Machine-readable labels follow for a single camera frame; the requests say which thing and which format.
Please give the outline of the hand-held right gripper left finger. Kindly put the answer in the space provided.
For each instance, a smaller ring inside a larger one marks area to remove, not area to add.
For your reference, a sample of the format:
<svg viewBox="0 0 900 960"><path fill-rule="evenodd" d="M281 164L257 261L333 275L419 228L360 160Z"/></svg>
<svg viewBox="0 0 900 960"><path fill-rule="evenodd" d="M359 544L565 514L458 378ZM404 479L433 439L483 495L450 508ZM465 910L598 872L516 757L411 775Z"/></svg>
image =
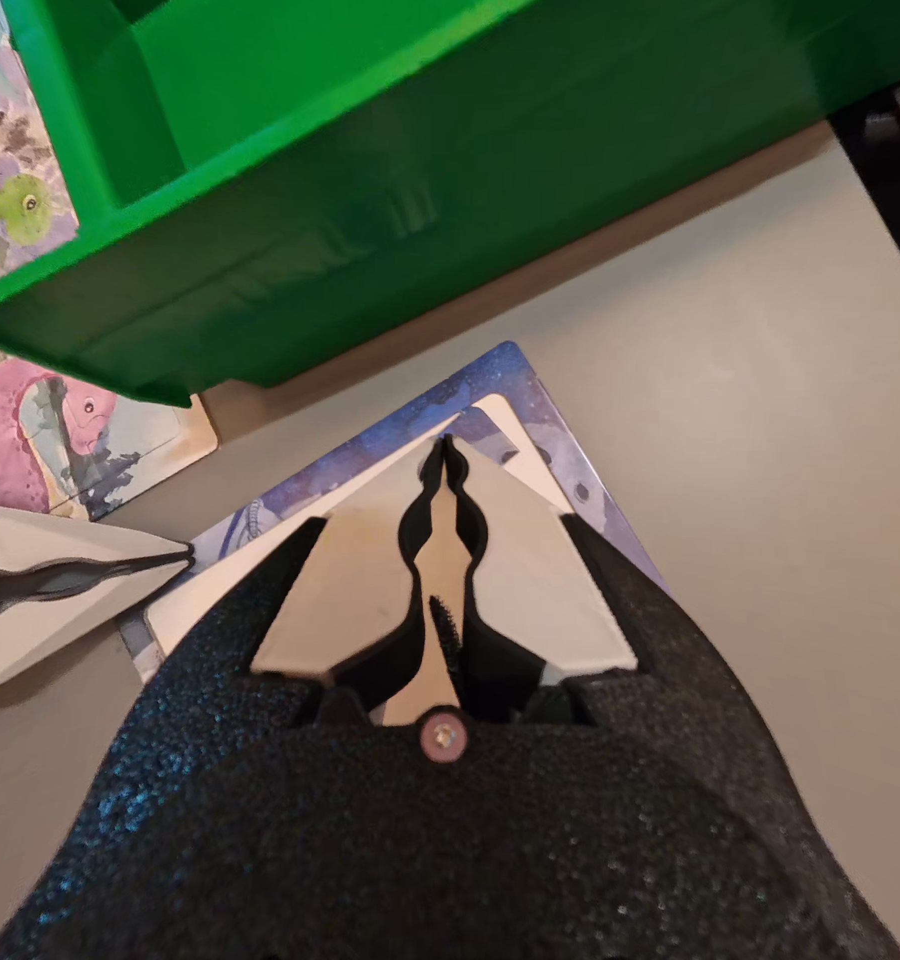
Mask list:
<svg viewBox="0 0 900 960"><path fill-rule="evenodd" d="M366 711L414 679L426 633L416 560L432 537L443 461L443 440L431 438L329 511L254 673L352 690Z"/></svg>

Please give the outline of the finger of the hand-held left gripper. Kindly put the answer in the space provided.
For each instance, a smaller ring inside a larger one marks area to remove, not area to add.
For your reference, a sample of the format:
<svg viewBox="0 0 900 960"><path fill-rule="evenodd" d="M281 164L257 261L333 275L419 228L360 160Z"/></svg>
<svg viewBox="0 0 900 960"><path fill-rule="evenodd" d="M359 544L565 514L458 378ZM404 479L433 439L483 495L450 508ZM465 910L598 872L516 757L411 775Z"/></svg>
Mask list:
<svg viewBox="0 0 900 960"><path fill-rule="evenodd" d="M139 605L191 558L67 558L0 570L0 685Z"/></svg>
<svg viewBox="0 0 900 960"><path fill-rule="evenodd" d="M93 572L102 578L189 570L190 544L155 534L0 507L0 578L41 571Z"/></svg>

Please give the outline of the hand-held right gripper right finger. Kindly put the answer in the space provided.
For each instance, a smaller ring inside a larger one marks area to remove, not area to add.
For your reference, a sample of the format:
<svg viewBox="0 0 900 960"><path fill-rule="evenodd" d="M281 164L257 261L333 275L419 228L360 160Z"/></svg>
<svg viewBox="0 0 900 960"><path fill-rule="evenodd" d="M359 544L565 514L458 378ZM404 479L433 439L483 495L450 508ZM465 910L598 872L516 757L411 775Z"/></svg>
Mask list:
<svg viewBox="0 0 900 960"><path fill-rule="evenodd" d="M581 712L576 689L639 675L608 585L580 541L592 530L466 441L447 437L447 487L466 551L451 660L468 712Z"/></svg>

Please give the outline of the blue framed puzzle board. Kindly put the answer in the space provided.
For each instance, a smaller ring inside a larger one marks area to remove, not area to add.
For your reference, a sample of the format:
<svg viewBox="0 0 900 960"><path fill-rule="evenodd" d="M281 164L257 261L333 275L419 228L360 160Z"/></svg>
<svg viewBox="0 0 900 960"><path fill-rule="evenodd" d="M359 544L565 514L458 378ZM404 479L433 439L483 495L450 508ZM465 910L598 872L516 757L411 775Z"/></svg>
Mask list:
<svg viewBox="0 0 900 960"><path fill-rule="evenodd" d="M147 684L188 630L302 522L347 498L434 435L449 430L510 475L574 512L661 589L666 585L623 512L515 342L502 342L431 389L278 483L248 473L247 491L192 537L191 585L170 588L119 630Z"/></svg>

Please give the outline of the grey desk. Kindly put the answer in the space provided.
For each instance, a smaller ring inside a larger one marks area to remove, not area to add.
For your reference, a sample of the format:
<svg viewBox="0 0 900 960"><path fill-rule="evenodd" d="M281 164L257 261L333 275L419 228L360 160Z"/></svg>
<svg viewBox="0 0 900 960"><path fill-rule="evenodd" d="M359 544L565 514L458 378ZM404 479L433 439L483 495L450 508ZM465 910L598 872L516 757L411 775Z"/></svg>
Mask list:
<svg viewBox="0 0 900 960"><path fill-rule="evenodd" d="M820 123L272 390L105 522L173 539L516 342L900 942L900 254Z"/></svg>

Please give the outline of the pink dinosaur puzzle board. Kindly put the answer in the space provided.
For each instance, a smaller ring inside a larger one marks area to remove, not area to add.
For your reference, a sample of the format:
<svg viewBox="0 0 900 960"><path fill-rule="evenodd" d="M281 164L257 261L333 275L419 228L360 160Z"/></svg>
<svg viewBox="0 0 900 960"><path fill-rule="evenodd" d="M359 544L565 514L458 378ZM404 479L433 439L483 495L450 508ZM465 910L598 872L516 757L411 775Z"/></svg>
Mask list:
<svg viewBox="0 0 900 960"><path fill-rule="evenodd" d="M0 2L0 281L77 237L80 221ZM0 345L0 506L97 521L205 458L216 428Z"/></svg>

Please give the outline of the green plastic bin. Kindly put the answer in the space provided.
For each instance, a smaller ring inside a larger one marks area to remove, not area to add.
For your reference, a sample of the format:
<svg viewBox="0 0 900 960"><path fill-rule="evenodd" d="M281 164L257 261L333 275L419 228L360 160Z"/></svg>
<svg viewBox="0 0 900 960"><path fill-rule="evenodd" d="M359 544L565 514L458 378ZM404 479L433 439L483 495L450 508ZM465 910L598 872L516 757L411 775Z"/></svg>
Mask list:
<svg viewBox="0 0 900 960"><path fill-rule="evenodd" d="M269 387L900 81L900 2L6 2L78 219L0 350Z"/></svg>

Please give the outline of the black metal frame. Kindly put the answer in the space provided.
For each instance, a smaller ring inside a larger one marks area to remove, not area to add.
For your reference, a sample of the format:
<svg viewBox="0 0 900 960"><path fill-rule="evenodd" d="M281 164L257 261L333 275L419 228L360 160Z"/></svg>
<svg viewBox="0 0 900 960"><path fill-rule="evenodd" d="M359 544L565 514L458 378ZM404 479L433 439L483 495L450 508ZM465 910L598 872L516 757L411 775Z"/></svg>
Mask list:
<svg viewBox="0 0 900 960"><path fill-rule="evenodd" d="M828 116L840 148L900 253L900 82Z"/></svg>

